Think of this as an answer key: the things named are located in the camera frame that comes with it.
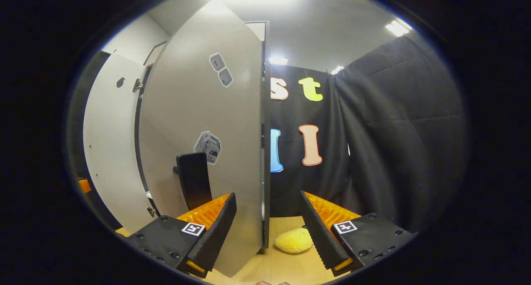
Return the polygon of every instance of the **white wall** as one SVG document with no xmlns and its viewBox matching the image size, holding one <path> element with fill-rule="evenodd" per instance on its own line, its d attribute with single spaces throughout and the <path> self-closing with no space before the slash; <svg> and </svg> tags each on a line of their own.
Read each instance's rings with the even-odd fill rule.
<svg viewBox="0 0 531 285">
<path fill-rule="evenodd" d="M 148 14 L 169 35 L 208 0 L 167 0 Z M 270 20 L 271 56 L 317 71 L 346 66 L 395 37 L 396 17 L 370 0 L 224 1 L 243 21 Z"/>
<path fill-rule="evenodd" d="M 167 41 L 169 35 L 149 16 L 143 15 L 122 29 L 101 50 L 116 53 L 144 64 L 153 47 Z"/>
</svg>

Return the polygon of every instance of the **door hinge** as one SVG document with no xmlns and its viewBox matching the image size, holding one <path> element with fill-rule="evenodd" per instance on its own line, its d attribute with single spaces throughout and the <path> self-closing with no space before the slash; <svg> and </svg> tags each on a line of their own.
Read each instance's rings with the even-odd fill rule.
<svg viewBox="0 0 531 285">
<path fill-rule="evenodd" d="M 150 214 L 152 217 L 154 217 L 155 214 L 157 213 L 157 210 L 156 210 L 156 209 L 152 209 L 151 207 L 148 207 L 147 210 L 148 210 L 149 214 Z"/>
<path fill-rule="evenodd" d="M 133 86 L 133 92 L 136 92 L 138 89 L 142 89 L 144 87 L 144 84 L 140 82 L 140 79 L 136 79 Z"/>
</svg>

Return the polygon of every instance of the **sticker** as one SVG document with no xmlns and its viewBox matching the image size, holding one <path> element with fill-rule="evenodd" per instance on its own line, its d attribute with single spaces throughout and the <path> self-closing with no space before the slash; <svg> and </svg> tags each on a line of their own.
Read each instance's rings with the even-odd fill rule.
<svg viewBox="0 0 531 285">
<path fill-rule="evenodd" d="M 319 155 L 319 147 L 317 147 L 317 132 L 319 128 L 313 124 L 303 124 L 299 126 L 299 131 L 304 138 L 304 159 L 302 164 L 304 166 L 315 166 L 323 162 L 323 158 Z"/>
<path fill-rule="evenodd" d="M 271 78 L 271 99 L 272 100 L 285 100 L 290 93 L 286 89 L 286 81 L 283 79 Z"/>
<path fill-rule="evenodd" d="M 228 87 L 232 83 L 232 76 L 231 73 L 229 73 L 228 68 L 220 71 L 220 73 L 218 73 L 218 78 L 220 81 L 222 81 L 222 85 L 224 87 Z"/>
<path fill-rule="evenodd" d="M 280 137 L 280 130 L 271 128 L 271 173 L 278 173 L 284 170 L 284 166 L 282 166 L 278 158 L 278 137 Z"/>
<path fill-rule="evenodd" d="M 306 98 L 314 102 L 323 100 L 323 95 L 317 94 L 317 92 L 315 92 L 315 88 L 320 88 L 321 84 L 313 81 L 313 78 L 308 77 L 301 79 L 299 80 L 299 84 L 302 85 L 302 91 L 304 92 L 304 96 L 306 96 Z"/>
<path fill-rule="evenodd" d="M 222 142 L 220 139 L 210 133 L 210 130 L 201 132 L 195 142 L 194 152 L 204 152 L 207 154 L 207 164 L 215 165 L 222 153 Z"/>
<path fill-rule="evenodd" d="M 188 223 L 181 231 L 191 235 L 199 236 L 199 234 L 203 232 L 203 229 L 205 229 L 204 225 Z"/>
<path fill-rule="evenodd" d="M 352 232 L 354 230 L 358 230 L 358 228 L 354 226 L 354 224 L 351 221 L 334 224 L 334 227 L 336 227 L 336 230 L 337 232 L 339 232 L 339 234 L 345 234 L 345 233 Z"/>
<path fill-rule="evenodd" d="M 225 88 L 231 86 L 234 79 L 231 71 L 226 66 L 225 60 L 223 60 L 223 56 L 220 53 L 214 53 L 209 56 L 208 61 L 212 69 L 218 73 L 218 79 L 222 83 L 222 86 Z"/>
</svg>

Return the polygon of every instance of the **white ceiling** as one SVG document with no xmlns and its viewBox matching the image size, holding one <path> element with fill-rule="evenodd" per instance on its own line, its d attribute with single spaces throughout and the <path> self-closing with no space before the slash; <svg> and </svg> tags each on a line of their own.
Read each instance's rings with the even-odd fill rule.
<svg viewBox="0 0 531 285">
<path fill-rule="evenodd" d="M 148 15 L 173 35 L 207 1 L 167 0 Z M 330 72 L 394 39 L 385 25 L 396 17 L 369 0 L 224 3 L 241 20 L 270 20 L 271 56 L 291 66 Z"/>
</svg>

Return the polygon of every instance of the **orange object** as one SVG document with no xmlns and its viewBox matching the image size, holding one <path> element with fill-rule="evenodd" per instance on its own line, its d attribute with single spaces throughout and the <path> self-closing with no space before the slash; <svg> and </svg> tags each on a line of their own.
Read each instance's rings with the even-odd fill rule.
<svg viewBox="0 0 531 285">
<path fill-rule="evenodd" d="M 191 268 L 197 270 L 198 272 L 200 272 L 201 274 L 204 274 L 205 273 L 205 269 L 202 268 L 201 266 L 198 266 L 197 264 L 195 264 L 193 261 L 191 261 L 190 259 L 188 259 L 186 261 L 186 264 L 188 264 L 188 266 L 190 266 Z"/>
<path fill-rule="evenodd" d="M 315 211 L 317 211 L 317 214 L 326 225 L 326 228 L 328 231 L 330 231 L 330 233 L 332 233 L 332 230 L 330 229 L 332 228 L 332 225 L 361 217 L 357 213 L 353 213 L 352 211 L 344 209 L 343 207 L 332 202 L 326 201 L 323 198 L 319 198 L 318 196 L 309 194 L 307 192 L 304 192 L 304 194 L 307 196 L 309 202 L 311 202 L 313 208 Z"/>
<path fill-rule="evenodd" d="M 343 270 L 343 268 L 346 268 L 347 266 L 350 266 L 351 263 L 353 263 L 354 260 L 352 260 L 352 258 L 347 258 L 347 260 L 339 263 L 337 266 L 334 266 L 334 269 L 336 271 L 340 271 L 340 270 Z"/>
<path fill-rule="evenodd" d="M 90 188 L 89 181 L 87 179 L 80 180 L 79 186 L 81 187 L 81 191 L 83 192 L 83 194 L 86 194 L 93 190 Z"/>
<path fill-rule="evenodd" d="M 225 201 L 230 195 L 231 194 L 223 195 L 210 202 L 207 202 L 187 213 L 180 215 L 177 219 L 188 223 L 205 225 L 205 229 L 208 230 L 218 218 L 219 212 L 222 211 Z"/>
</svg>

